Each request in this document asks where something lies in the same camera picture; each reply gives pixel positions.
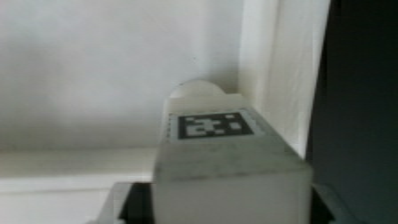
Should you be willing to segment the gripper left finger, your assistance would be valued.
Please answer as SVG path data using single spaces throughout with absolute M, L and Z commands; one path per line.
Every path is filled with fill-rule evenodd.
M 149 182 L 117 182 L 96 219 L 87 224 L 155 224 Z

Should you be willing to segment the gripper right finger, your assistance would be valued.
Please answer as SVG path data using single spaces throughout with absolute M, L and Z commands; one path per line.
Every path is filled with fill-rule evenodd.
M 368 224 L 355 217 L 343 198 L 327 184 L 313 185 L 309 224 Z

